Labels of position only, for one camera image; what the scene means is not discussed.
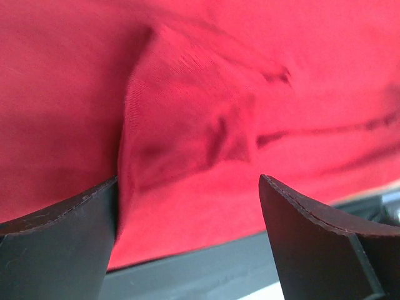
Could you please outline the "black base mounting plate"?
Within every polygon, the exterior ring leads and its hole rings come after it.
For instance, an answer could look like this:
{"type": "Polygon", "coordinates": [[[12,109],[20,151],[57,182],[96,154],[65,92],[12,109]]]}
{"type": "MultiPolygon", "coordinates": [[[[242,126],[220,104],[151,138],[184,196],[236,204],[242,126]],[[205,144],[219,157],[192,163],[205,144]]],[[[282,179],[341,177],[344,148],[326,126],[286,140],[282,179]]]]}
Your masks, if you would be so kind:
{"type": "MultiPolygon", "coordinates": [[[[355,203],[332,207],[351,213],[355,203]]],[[[109,273],[101,299],[286,299],[268,238],[262,232],[220,246],[138,264],[109,273]]]]}

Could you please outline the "red t-shirt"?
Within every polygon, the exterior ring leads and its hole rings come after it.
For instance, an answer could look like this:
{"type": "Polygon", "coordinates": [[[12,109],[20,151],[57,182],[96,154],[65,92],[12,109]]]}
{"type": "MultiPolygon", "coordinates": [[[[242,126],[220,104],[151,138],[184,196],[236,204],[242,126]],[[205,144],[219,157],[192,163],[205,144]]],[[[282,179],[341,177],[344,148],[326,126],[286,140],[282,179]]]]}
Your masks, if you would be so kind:
{"type": "Polygon", "coordinates": [[[399,183],[398,1],[2,1],[1,221],[119,178],[116,269],[399,183]]]}

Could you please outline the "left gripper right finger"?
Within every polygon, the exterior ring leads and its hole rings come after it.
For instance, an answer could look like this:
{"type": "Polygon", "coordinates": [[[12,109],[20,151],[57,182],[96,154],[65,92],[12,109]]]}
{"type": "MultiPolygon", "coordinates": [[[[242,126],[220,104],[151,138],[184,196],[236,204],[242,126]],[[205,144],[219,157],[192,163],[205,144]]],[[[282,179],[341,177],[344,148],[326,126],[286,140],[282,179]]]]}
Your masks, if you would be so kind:
{"type": "Polygon", "coordinates": [[[399,298],[396,194],[346,212],[263,175],[259,198],[286,299],[399,298]]]}

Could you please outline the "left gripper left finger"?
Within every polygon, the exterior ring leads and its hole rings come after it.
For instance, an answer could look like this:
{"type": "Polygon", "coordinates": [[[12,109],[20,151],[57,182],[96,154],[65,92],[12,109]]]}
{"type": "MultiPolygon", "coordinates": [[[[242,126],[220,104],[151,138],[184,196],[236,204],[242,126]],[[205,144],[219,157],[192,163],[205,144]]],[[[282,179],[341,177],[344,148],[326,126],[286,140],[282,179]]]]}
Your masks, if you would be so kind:
{"type": "Polygon", "coordinates": [[[118,180],[1,224],[1,299],[98,299],[116,239],[118,180]]]}

